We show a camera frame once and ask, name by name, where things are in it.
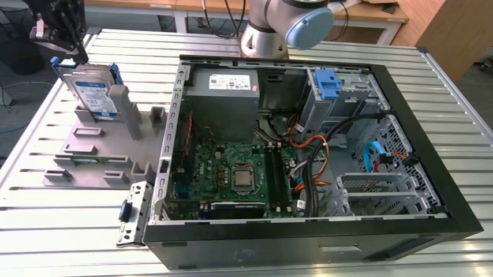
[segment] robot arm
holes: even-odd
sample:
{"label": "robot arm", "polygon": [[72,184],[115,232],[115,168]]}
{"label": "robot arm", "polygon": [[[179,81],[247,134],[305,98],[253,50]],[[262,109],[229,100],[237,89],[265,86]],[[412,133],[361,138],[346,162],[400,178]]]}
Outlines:
{"label": "robot arm", "polygon": [[86,32],[84,0],[23,0],[30,6],[36,26],[30,38],[52,50],[72,56],[75,63],[87,63],[83,45]]}
{"label": "robot arm", "polygon": [[282,58],[287,44],[313,48],[327,36],[334,16],[329,0],[255,0],[241,50],[247,57]]}

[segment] power supply label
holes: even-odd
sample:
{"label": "power supply label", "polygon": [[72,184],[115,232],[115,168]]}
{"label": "power supply label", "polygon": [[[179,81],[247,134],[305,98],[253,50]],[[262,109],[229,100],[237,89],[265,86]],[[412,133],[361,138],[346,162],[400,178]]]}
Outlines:
{"label": "power supply label", "polygon": [[225,75],[213,74],[209,77],[210,89],[235,89],[251,91],[250,76],[249,75]]}

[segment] motherboard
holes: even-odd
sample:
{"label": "motherboard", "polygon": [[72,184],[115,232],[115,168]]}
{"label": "motherboard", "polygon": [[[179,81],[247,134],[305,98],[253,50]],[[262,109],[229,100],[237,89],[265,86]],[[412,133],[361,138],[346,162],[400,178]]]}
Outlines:
{"label": "motherboard", "polygon": [[170,214],[179,219],[297,216],[290,196],[293,148],[199,144],[191,184],[176,184]]}

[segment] label sticker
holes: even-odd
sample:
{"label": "label sticker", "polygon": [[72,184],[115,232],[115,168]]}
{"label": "label sticker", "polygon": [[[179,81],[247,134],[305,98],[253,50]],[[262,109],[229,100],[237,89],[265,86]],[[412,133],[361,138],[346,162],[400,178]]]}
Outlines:
{"label": "label sticker", "polygon": [[116,116],[116,107],[108,96],[108,88],[103,83],[76,82],[80,98],[90,111],[102,117]]}
{"label": "label sticker", "polygon": [[299,133],[302,133],[305,130],[303,126],[301,126],[298,123],[294,125],[294,129],[297,129]]}
{"label": "label sticker", "polygon": [[251,90],[249,75],[214,74],[209,77],[210,89],[242,89]]}
{"label": "label sticker", "polygon": [[295,203],[295,207],[298,209],[305,209],[305,201],[303,200],[298,200],[298,202]]}
{"label": "label sticker", "polygon": [[166,9],[171,9],[171,5],[148,4],[148,6],[151,6],[151,7],[154,7],[154,8],[166,8]]}
{"label": "label sticker", "polygon": [[72,161],[78,163],[98,163],[96,160],[90,160],[90,159],[72,159]]}
{"label": "label sticker", "polygon": [[406,22],[405,19],[400,19],[400,18],[389,18],[388,21],[393,21],[393,22]]}

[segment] blue drive bay latch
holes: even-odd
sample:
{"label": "blue drive bay latch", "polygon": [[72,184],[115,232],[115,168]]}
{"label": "blue drive bay latch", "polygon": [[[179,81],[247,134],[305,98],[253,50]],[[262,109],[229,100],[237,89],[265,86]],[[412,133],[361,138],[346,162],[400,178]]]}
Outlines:
{"label": "blue drive bay latch", "polygon": [[315,69],[315,82],[323,100],[334,100],[341,93],[341,79],[333,70]]}

